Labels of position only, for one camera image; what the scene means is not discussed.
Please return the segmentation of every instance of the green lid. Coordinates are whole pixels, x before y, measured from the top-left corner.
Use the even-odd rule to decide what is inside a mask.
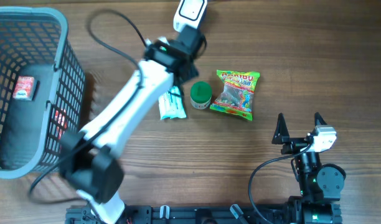
[[[205,103],[210,100],[211,86],[206,82],[197,82],[190,89],[190,97],[196,103]]]

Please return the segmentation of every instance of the white and teal package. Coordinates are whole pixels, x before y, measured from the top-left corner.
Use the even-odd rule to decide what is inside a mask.
[[[159,97],[160,119],[166,118],[186,118],[182,98],[177,86],[172,87],[168,92]]]

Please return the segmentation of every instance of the plastic basket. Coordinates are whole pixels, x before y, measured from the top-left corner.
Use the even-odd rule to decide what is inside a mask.
[[[0,178],[51,166],[60,136],[78,130],[85,74],[67,34],[55,9],[0,7]],[[38,81],[32,101],[12,97],[21,75]]]

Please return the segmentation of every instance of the gummy bear package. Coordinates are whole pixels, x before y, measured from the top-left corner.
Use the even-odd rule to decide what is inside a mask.
[[[210,105],[210,109],[239,115],[252,121],[254,89],[260,73],[217,70],[217,75],[224,83],[223,92]]]

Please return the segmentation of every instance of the wooden table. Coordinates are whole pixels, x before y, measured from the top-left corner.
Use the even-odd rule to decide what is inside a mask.
[[[84,29],[95,9],[125,13],[150,39],[175,38],[174,2],[47,5],[62,11],[69,40],[88,78],[84,117],[95,117],[133,72],[118,55],[97,45]],[[135,31],[114,16],[102,16],[95,32],[140,59]],[[247,182],[262,162],[280,156],[271,144],[278,113],[290,135],[305,136],[320,112],[337,130],[334,148],[321,155],[347,172],[340,201],[344,223],[381,223],[381,1],[214,1],[202,31],[207,51],[197,62],[200,77],[184,85],[188,119],[159,119],[157,104],[138,126],[120,158],[126,172],[120,188],[129,205],[249,205]],[[258,71],[253,121],[195,110],[194,82],[223,85],[216,69]],[[62,223],[63,205],[33,205],[26,191],[33,175],[0,180],[0,223]],[[289,161],[276,162],[255,177],[257,202],[282,203],[299,195]],[[36,194],[73,196],[56,176]]]

